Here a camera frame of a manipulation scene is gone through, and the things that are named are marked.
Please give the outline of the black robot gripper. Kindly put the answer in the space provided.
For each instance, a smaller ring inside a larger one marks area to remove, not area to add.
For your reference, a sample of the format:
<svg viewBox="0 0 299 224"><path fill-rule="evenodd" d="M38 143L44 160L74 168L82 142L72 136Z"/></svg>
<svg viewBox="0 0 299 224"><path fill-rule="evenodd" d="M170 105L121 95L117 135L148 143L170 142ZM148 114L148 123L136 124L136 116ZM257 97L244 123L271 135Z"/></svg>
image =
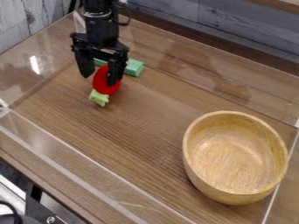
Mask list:
<svg viewBox="0 0 299 224"><path fill-rule="evenodd" d="M72 39L70 50L74 53L78 72L84 78L94 73L93 58L108 61L106 85L114 86L122 78L126 68L129 48L117 39L106 43L93 43L85 33L73 32L69 35Z"/></svg>

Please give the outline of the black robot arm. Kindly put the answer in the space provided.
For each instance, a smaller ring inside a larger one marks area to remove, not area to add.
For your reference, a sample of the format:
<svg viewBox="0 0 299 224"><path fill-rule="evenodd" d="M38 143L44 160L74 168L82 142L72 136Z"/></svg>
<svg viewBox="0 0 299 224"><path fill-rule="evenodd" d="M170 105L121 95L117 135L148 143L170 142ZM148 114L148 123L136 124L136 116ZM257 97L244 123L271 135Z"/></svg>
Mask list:
<svg viewBox="0 0 299 224"><path fill-rule="evenodd" d="M118 27L128 26L130 19L118 21L118 11L125 4L118 0L82 0L84 32L73 32L70 50L80 74L88 78L94 73L94 59L106 62L106 85L114 86L122 78L129 48L118 40Z"/></svg>

